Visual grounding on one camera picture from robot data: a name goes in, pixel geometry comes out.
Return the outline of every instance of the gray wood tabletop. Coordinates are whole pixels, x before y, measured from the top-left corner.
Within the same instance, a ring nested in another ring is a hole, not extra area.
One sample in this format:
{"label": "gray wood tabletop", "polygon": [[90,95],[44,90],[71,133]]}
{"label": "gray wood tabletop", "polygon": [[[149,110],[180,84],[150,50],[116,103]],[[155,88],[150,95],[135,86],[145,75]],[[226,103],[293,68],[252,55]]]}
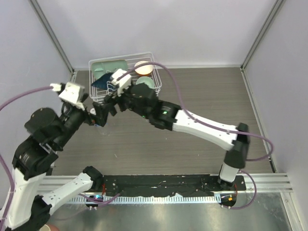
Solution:
{"label": "gray wood tabletop", "polygon": [[[247,123],[259,134],[256,118],[239,68],[172,69],[185,106],[191,112],[224,124]],[[163,86],[159,98],[179,104],[170,77],[159,70]],[[89,90],[89,73],[79,71],[76,82]],[[91,108],[91,99],[85,104]],[[251,141],[249,158],[266,154],[263,142]],[[108,118],[99,130],[82,125],[59,152],[53,175],[77,175],[94,166],[103,174],[194,174],[218,173],[225,151],[220,147],[180,132],[154,128],[131,111]],[[268,160],[249,162],[250,173],[270,173]]]}

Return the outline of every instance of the white wire dish rack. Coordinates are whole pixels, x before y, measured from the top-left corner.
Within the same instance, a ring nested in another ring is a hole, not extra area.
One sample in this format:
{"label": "white wire dish rack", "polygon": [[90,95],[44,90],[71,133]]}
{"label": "white wire dish rack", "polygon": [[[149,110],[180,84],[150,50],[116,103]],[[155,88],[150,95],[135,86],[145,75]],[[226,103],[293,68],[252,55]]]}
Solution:
{"label": "white wire dish rack", "polygon": [[[103,90],[103,89],[99,89],[99,88],[91,86],[91,84],[95,81],[93,73],[91,72],[91,65],[96,62],[104,62],[104,61],[120,60],[120,59],[124,59],[127,62],[128,70],[132,69],[135,66],[135,64],[139,61],[154,62],[154,57],[151,52],[90,60],[89,61],[90,97],[94,101],[96,102],[102,101],[106,95],[111,95],[112,92],[115,90],[115,88],[110,83],[110,81],[107,81],[107,90]],[[136,72],[132,72],[130,75],[132,77],[131,78],[132,83],[136,84],[136,81],[140,76]],[[156,95],[158,96],[160,92],[160,88],[162,87],[162,81],[160,79],[156,66],[153,66],[153,71],[149,75],[149,77],[152,78],[155,83],[154,90],[156,92]]]}

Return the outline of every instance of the white wall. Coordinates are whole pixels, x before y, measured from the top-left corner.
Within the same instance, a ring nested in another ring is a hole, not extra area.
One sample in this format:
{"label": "white wall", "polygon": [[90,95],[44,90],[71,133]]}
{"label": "white wall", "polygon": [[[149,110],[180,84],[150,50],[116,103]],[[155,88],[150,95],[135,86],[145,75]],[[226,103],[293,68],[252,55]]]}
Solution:
{"label": "white wall", "polygon": [[274,163],[308,218],[308,1],[287,0],[247,67]]}
{"label": "white wall", "polygon": [[275,0],[39,0],[75,68],[151,51],[166,65],[240,65]]}
{"label": "white wall", "polygon": [[[64,82],[68,70],[26,0],[0,1],[0,103],[23,91]],[[28,137],[24,123],[40,107],[60,109],[55,93],[45,91],[20,99],[0,112],[0,153],[12,167],[17,146]],[[0,166],[0,208],[9,181]]]}

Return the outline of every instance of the robotic arm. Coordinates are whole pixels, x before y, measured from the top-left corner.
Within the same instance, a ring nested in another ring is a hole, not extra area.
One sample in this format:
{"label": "robotic arm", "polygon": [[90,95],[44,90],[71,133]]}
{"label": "robotic arm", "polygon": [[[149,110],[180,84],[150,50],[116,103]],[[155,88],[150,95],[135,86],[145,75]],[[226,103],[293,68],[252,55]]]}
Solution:
{"label": "robotic arm", "polygon": [[[159,100],[147,85],[132,85],[128,74],[119,69],[112,75],[112,84],[117,90],[93,103],[95,113],[89,113],[83,102],[87,98],[84,87],[75,83],[51,84],[63,101],[60,117],[50,108],[35,111],[25,128],[30,133],[21,143],[13,157],[15,192],[7,218],[6,230],[38,230],[50,216],[73,196],[88,190],[98,190],[103,184],[102,174],[93,167],[86,167],[73,181],[45,195],[37,195],[38,187],[51,164],[58,158],[57,151],[63,147],[82,123],[104,126],[108,114],[115,116],[117,104],[120,111],[127,109],[149,120],[159,129],[180,131],[211,141],[225,149],[226,156],[220,169],[218,182],[222,188],[230,188],[239,169],[245,167],[250,140],[247,136],[221,132],[191,120],[179,105]],[[194,117],[219,128],[248,131],[248,126],[231,126],[217,123],[200,116]]]}

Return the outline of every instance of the green plate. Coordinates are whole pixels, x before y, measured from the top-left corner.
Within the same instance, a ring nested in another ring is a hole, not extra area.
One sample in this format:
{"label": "green plate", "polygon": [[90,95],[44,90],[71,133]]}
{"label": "green plate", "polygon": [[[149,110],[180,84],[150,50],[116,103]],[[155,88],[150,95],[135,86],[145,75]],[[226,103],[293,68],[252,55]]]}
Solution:
{"label": "green plate", "polygon": [[95,62],[91,65],[91,71],[95,79],[99,79],[104,74],[109,72],[115,72],[117,69],[127,71],[128,65],[124,59]]}

